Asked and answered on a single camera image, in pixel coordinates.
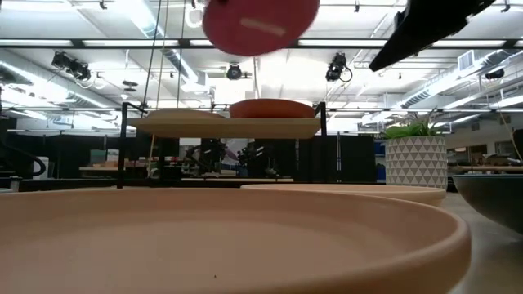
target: duct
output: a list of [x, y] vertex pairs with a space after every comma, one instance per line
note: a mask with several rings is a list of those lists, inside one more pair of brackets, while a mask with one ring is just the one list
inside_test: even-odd
[[[408, 108], [416, 103], [431, 98], [443, 91], [446, 91], [458, 84], [467, 81], [471, 76], [478, 76], [487, 74], [488, 72], [503, 66], [512, 57], [520, 54], [520, 50], [497, 50], [497, 51], [474, 51], [474, 61], [472, 66], [465, 69], [460, 69], [458, 65], [447, 69], [443, 73], [431, 78], [424, 85], [418, 89], [414, 89], [404, 95], [402, 100], [393, 105], [392, 108]], [[389, 114], [373, 114], [364, 117], [365, 123], [376, 123], [384, 118], [390, 116]]]
[[76, 96], [81, 100], [89, 102], [94, 107], [119, 107], [119, 104], [92, 91], [82, 89], [74, 82], [28, 62], [26, 59], [5, 49], [0, 49], [0, 64], [3, 68], [24, 76], [34, 86], [41, 87], [43, 91], [56, 95]]
[[[164, 39], [167, 37], [160, 25], [158, 26], [158, 29], [156, 29], [156, 19], [153, 12], [150, 10], [147, 0], [119, 0], [119, 4], [121, 8], [127, 12], [135, 26], [138, 27], [147, 38], [154, 38], [154, 31], [157, 31], [157, 39]], [[185, 82], [199, 82], [200, 84], [205, 84], [204, 81], [200, 81], [201, 79], [205, 79], [205, 74], [201, 73], [200, 75], [202, 77], [199, 77], [198, 74], [181, 58], [178, 51], [174, 49], [162, 49], [160, 51], [178, 70]]]

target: wall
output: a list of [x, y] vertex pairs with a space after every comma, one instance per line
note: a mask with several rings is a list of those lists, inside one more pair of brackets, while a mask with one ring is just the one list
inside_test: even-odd
[[[511, 114], [511, 130], [523, 129], [523, 114]], [[474, 145], [487, 145], [489, 154], [495, 153], [495, 143], [510, 140], [510, 132], [499, 123], [498, 119], [480, 121], [480, 130], [472, 131], [470, 123], [464, 128], [458, 128], [452, 135], [447, 135], [447, 149]]]

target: planter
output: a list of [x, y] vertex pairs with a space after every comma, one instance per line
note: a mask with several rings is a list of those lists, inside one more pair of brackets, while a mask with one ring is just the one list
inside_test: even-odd
[[447, 148], [440, 136], [387, 141], [387, 184], [447, 189]]

